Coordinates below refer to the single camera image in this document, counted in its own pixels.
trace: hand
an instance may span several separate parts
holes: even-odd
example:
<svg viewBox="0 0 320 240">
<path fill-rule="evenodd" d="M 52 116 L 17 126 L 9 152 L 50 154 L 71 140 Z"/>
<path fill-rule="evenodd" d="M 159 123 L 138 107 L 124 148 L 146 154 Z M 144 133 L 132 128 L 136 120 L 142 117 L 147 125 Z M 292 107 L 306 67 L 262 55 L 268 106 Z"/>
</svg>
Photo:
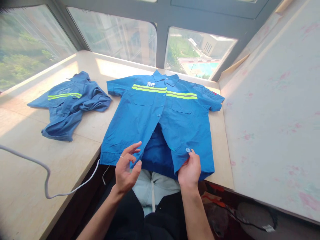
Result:
<svg viewBox="0 0 320 240">
<path fill-rule="evenodd" d="M 140 171 L 141 171 L 141 161 L 133 167 L 132 173 L 130 173 L 130 162 L 135 163 L 136 158 L 132 154 L 140 152 L 140 147 L 142 142 L 132 144 L 123 150 L 121 157 L 116 165 L 116 184 L 114 187 L 120 194 L 126 194 L 136 183 Z"/>
<path fill-rule="evenodd" d="M 201 174 L 200 157 L 193 149 L 191 151 L 190 157 L 178 171 L 178 180 L 181 187 L 197 188 Z"/>
</svg>

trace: white wall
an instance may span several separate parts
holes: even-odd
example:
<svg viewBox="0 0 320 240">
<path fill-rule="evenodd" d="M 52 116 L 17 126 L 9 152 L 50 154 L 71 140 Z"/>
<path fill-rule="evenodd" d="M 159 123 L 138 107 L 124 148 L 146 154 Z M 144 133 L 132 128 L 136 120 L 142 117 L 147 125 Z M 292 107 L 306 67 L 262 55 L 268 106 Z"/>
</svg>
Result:
<svg viewBox="0 0 320 240">
<path fill-rule="evenodd" d="M 320 1 L 295 0 L 283 14 L 219 82 L 234 185 L 320 222 Z"/>
</svg>

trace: shirt sleeve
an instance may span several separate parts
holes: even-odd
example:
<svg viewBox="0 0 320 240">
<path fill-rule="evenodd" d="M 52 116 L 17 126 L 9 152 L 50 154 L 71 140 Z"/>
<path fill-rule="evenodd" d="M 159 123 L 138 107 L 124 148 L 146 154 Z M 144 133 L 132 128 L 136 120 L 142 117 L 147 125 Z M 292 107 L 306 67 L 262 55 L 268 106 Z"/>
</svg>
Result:
<svg viewBox="0 0 320 240">
<path fill-rule="evenodd" d="M 83 111 L 95 110 L 104 112 L 110 105 L 111 98 L 98 86 L 96 82 L 85 85 L 84 92 L 87 92 L 87 101 L 83 102 L 80 109 Z"/>
<path fill-rule="evenodd" d="M 134 83 L 135 76 L 107 81 L 108 93 L 112 96 L 120 96 L 129 90 Z"/>
<path fill-rule="evenodd" d="M 33 100 L 32 102 L 28 103 L 27 106 L 29 107 L 38 107 L 38 108 L 48 108 L 49 100 L 48 100 L 49 91 L 42 94 L 37 99 Z"/>
<path fill-rule="evenodd" d="M 200 84 L 195 84 L 193 88 L 200 93 L 199 95 L 197 94 L 197 97 L 199 102 L 205 108 L 208 108 L 212 112 L 219 111 L 221 109 L 221 104 L 225 99 L 224 97 L 210 91 L 208 88 Z"/>
</svg>

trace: shirt pocket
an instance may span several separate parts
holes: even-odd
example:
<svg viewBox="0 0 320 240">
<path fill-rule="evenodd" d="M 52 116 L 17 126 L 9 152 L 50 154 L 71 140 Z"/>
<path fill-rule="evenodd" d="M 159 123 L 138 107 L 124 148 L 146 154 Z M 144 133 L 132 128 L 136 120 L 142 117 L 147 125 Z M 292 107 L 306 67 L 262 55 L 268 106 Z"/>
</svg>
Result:
<svg viewBox="0 0 320 240">
<path fill-rule="evenodd" d="M 155 92 L 139 91 L 134 95 L 134 104 L 140 106 L 152 106 L 154 102 Z"/>
<path fill-rule="evenodd" d="M 191 102 L 188 99 L 173 97 L 171 109 L 175 112 L 180 112 L 185 114 L 192 113 Z"/>
</svg>

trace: reflective stripe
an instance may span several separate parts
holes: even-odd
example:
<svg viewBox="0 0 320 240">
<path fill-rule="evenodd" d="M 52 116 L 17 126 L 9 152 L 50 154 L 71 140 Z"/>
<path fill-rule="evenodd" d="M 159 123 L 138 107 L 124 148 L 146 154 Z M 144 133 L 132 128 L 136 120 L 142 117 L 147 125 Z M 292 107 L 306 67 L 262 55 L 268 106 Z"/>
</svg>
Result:
<svg viewBox="0 0 320 240">
<path fill-rule="evenodd" d="M 149 89 L 157 89 L 157 90 L 167 90 L 167 88 L 156 88 L 156 87 L 149 87 L 149 86 L 141 86 L 141 85 L 137 85 L 137 84 L 134 84 L 133 85 L 134 87 L 140 87 L 140 88 L 149 88 Z"/>
<path fill-rule="evenodd" d="M 140 91 L 146 91 L 146 92 L 159 92 L 159 93 L 166 93 L 166 90 L 157 90 L 157 89 L 149 89 L 149 88 L 137 88 L 132 87 L 133 89 L 140 90 Z"/>
<path fill-rule="evenodd" d="M 197 96 L 195 93 L 177 93 L 177 92 L 171 92 L 171 91 L 167 91 L 167 93 L 172 93 L 172 94 L 176 94 L 176 95 L 183 95 L 183 96 Z"/>
<path fill-rule="evenodd" d="M 195 97 L 195 96 L 186 97 L 186 96 L 179 96 L 179 95 L 170 94 L 170 93 L 167 93 L 167 96 L 169 96 L 169 97 L 176 97 L 176 98 L 183 98 L 183 99 L 198 99 L 198 98 Z"/>
<path fill-rule="evenodd" d="M 68 96 L 76 96 L 77 98 L 81 98 L 82 94 L 80 94 L 80 93 L 65 93 L 65 94 L 59 94 L 59 95 L 51 95 L 51 96 L 48 96 L 48 100 L 61 98 L 61 97 L 68 97 Z"/>
<path fill-rule="evenodd" d="M 178 93 L 178 92 L 171 92 L 168 91 L 167 88 L 154 88 L 149 86 L 140 86 L 134 84 L 133 89 L 146 91 L 146 92 L 158 92 L 158 93 L 167 93 L 167 96 L 176 97 L 176 98 L 183 98 L 183 99 L 198 99 L 195 93 Z"/>
<path fill-rule="evenodd" d="M 58 97 L 58 96 L 69 95 L 69 94 L 75 94 L 80 97 L 82 96 L 82 94 L 80 94 L 80 93 L 62 93 L 62 94 L 52 95 L 52 96 L 48 96 L 48 97 Z"/>
</svg>

